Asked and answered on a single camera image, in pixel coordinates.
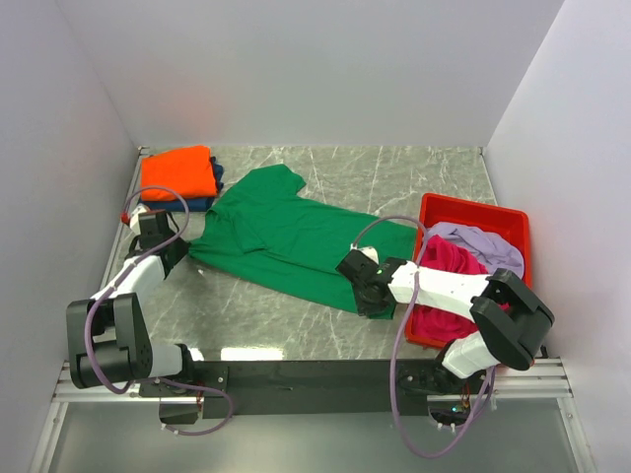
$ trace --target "blue folded cloth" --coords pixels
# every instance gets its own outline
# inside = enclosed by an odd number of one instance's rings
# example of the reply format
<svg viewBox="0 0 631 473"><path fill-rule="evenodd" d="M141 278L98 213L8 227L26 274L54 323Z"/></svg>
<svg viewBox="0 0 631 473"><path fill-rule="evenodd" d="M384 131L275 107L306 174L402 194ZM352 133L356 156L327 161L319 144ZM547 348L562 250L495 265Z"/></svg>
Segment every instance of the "blue folded cloth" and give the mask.
<svg viewBox="0 0 631 473"><path fill-rule="evenodd" d="M213 167L213 173L215 174L215 181L217 182L217 194L224 188L224 183L221 181L224 176L224 167L217 163L217 158L210 157L210 163ZM188 210L191 212L206 212L213 205L215 197L198 197L196 199L185 199L188 205ZM161 200L161 201L146 201L140 199L139 204L146 205L151 210L166 210L168 212L183 212L184 206L181 205L179 200Z"/></svg>

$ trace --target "gray marble surface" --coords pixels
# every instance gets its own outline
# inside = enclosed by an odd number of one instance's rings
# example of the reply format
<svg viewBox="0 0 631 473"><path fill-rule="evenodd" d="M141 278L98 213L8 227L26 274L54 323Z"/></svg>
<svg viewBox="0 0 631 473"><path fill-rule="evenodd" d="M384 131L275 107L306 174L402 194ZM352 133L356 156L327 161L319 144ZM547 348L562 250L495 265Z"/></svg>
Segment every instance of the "gray marble surface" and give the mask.
<svg viewBox="0 0 631 473"><path fill-rule="evenodd" d="M301 196L375 215L417 217L425 192L495 203L476 148L236 146L215 147L213 155L226 169L226 190L251 169L284 163L307 182ZM203 229L204 215L193 214L184 237L199 237ZM110 277L130 241L126 232L116 243ZM368 320L262 288L189 257L142 308L153 341L185 343L205 360L389 358L403 313L399 307L394 320ZM404 344L399 356L435 355Z"/></svg>

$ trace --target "white enclosure wall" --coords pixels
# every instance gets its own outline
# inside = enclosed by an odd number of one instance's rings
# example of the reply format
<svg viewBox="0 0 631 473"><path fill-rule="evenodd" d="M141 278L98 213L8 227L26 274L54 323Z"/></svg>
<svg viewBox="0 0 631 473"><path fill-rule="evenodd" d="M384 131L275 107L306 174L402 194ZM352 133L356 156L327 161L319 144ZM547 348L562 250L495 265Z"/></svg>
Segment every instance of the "white enclosure wall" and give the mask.
<svg viewBox="0 0 631 473"><path fill-rule="evenodd" d="M0 470L28 469L65 307L98 285L135 150L52 0L0 3Z"/></svg>
<svg viewBox="0 0 631 473"><path fill-rule="evenodd" d="M486 145L562 0L58 0L139 145Z"/></svg>
<svg viewBox="0 0 631 473"><path fill-rule="evenodd" d="M631 3L566 0L493 135L601 472L631 465Z"/></svg>

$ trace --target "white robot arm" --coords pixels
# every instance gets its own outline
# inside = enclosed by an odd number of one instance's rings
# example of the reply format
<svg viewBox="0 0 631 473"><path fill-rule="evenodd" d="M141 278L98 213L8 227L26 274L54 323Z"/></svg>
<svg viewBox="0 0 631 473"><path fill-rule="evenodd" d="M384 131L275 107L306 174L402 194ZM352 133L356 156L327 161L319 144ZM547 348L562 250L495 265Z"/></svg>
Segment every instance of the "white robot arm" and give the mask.
<svg viewBox="0 0 631 473"><path fill-rule="evenodd" d="M120 272L91 298L75 301L66 310L70 373L79 388L101 384L88 360L83 332L88 310L108 289L113 292L99 307L93 336L113 332L113 337L105 336L108 340L95 341L93 347L99 365L111 382L176 375L192 363L184 345L151 342L142 315L142 306L150 293L188 253L188 243L178 238L159 253L140 260L144 251L174 235L168 214L152 212L139 205L131 214L129 228L136 237ZM131 273L115 286L114 281L129 266L134 266Z"/></svg>
<svg viewBox="0 0 631 473"><path fill-rule="evenodd" d="M527 370L554 323L550 310L509 270L462 275L397 258L380 265L375 250L367 247L351 249L337 271L351 282L360 314L409 304L418 274L417 304L474 322L477 332L454 340L439 355L442 367L460 379L499 364Z"/></svg>

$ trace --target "green t-shirt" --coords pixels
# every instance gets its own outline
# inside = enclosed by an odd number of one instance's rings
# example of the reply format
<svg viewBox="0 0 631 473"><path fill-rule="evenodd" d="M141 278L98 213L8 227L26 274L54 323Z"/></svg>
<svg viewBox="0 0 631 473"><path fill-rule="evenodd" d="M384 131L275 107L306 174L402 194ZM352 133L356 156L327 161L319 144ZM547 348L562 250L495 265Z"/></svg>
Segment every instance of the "green t-shirt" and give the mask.
<svg viewBox="0 0 631 473"><path fill-rule="evenodd" d="M357 312L351 285L335 267L377 217L299 197L304 186L285 165L250 171L208 211L190 255L267 288ZM384 222L360 246L374 246L380 261L408 259L415 239L415 229Z"/></svg>

